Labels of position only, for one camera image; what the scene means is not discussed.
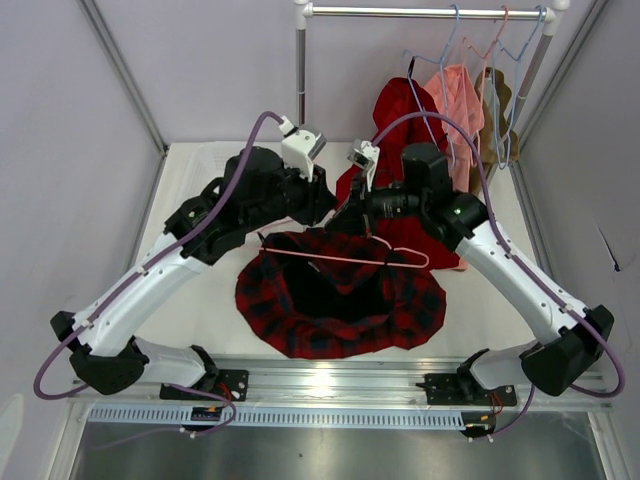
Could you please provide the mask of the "red plaid skirt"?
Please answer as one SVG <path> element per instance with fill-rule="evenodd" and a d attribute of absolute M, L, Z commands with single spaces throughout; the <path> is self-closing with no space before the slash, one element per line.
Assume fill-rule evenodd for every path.
<path fill-rule="evenodd" d="M 261 246 L 418 263 L 373 238 L 308 229 Z M 349 264 L 259 251 L 239 273 L 236 307 L 253 333 L 288 358 L 327 360 L 426 344 L 444 325 L 446 292 L 430 269 Z"/>

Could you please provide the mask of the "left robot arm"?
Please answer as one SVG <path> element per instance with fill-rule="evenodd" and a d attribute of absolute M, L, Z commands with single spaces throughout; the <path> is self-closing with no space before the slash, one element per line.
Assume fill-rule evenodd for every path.
<path fill-rule="evenodd" d="M 213 359 L 200 346 L 155 344 L 137 336 L 146 320 L 185 283 L 242 246 L 246 236 L 286 217 L 316 225 L 336 205 L 318 148 L 253 146 L 224 174 L 186 199 L 145 256 L 98 300 L 58 312 L 51 326 L 84 387 L 113 395 L 138 382 L 178 385 L 197 400 L 217 387 Z"/>

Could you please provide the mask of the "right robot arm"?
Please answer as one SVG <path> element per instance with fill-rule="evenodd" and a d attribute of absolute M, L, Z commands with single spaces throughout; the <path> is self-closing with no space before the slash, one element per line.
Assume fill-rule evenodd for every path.
<path fill-rule="evenodd" d="M 516 309 L 534 341 L 503 350 L 482 350 L 465 363 L 458 395 L 479 403 L 492 389 L 526 381 L 550 396 L 575 389 L 576 380 L 605 351 L 614 317 L 603 305 L 590 308 L 551 280 L 506 237 L 476 196 L 454 189 L 446 156 L 431 143 L 406 147 L 402 182 L 373 185 L 379 148 L 357 140 L 349 153 L 358 168 L 346 201 L 327 230 L 373 235 L 384 219 L 416 218 L 425 233 L 469 262 Z"/>

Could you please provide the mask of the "white plastic basket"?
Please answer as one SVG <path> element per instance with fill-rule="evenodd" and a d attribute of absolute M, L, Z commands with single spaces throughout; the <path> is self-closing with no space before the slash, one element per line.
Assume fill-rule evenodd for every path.
<path fill-rule="evenodd" d="M 185 198 L 199 194 L 212 180 L 223 177 L 226 162 L 240 153 L 240 142 L 206 142 L 191 154 L 182 182 Z"/>

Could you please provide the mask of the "red hanging garment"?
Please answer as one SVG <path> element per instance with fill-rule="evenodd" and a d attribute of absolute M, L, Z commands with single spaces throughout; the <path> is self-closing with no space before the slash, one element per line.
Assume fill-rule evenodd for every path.
<path fill-rule="evenodd" d="M 373 120 L 383 131 L 397 118 L 419 109 L 437 110 L 431 95 L 416 82 L 394 77 L 381 90 L 373 110 Z M 404 180 L 402 150 L 414 143 L 436 143 L 447 149 L 448 141 L 442 123 L 436 119 L 414 118 L 395 127 L 381 141 L 375 185 L 387 187 Z M 406 247 L 426 253 L 431 270 L 453 270 L 460 267 L 460 257 L 428 236 L 416 218 L 386 219 L 378 222 L 377 236 L 394 247 Z"/>

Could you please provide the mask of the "pink hanging garment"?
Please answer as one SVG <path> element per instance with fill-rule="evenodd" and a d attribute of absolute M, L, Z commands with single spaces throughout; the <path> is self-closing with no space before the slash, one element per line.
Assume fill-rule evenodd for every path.
<path fill-rule="evenodd" d="M 434 100 L 437 111 L 458 124 L 470 139 L 484 126 L 483 107 L 472 84 L 469 71 L 462 64 L 444 67 L 434 75 L 424 89 Z M 469 192 L 471 167 L 474 165 L 471 148 L 455 128 L 442 123 L 448 136 L 446 154 L 455 190 Z"/>

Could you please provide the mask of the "brown hanging garment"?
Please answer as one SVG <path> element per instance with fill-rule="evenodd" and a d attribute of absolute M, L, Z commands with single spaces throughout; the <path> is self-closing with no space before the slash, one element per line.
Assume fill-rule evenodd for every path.
<path fill-rule="evenodd" d="M 482 97 L 484 126 L 479 130 L 479 154 L 484 168 L 484 178 L 489 171 L 498 167 L 500 162 L 517 162 L 520 158 L 519 137 L 509 129 L 513 92 L 505 82 L 501 70 L 486 67 L 474 85 L 478 97 Z"/>

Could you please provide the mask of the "silver clothes rack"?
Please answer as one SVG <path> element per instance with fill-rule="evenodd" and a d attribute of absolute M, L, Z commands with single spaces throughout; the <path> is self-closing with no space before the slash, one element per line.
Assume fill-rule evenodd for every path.
<path fill-rule="evenodd" d="M 528 10 L 500 8 L 451 7 L 364 7 L 364 6 L 322 6 L 312 1 L 296 1 L 295 8 L 295 66 L 296 66 L 296 116 L 300 123 L 306 121 L 306 46 L 307 21 L 313 17 L 353 17 L 353 18 L 407 18 L 407 19 L 453 19 L 461 20 L 512 20 L 531 21 L 535 31 L 541 34 L 531 62 L 519 86 L 512 106 L 512 122 L 517 122 L 527 102 L 549 46 L 559 30 L 564 13 L 569 9 L 569 1 L 551 1 Z"/>

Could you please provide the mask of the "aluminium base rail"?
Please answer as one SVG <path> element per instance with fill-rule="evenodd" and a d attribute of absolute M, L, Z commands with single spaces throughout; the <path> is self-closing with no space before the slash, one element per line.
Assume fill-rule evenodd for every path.
<path fill-rule="evenodd" d="M 428 373 L 453 372 L 462 358 L 345 359 L 310 361 L 286 358 L 222 356 L 221 369 L 247 370 L 248 393 L 240 406 L 403 409 L 427 405 L 426 394 L 415 386 Z M 85 390 L 70 402 L 160 403 L 160 387 L 142 383 L 122 393 L 102 396 Z M 566 391 L 559 397 L 536 392 L 530 410 L 553 412 L 610 412 L 612 400 Z"/>

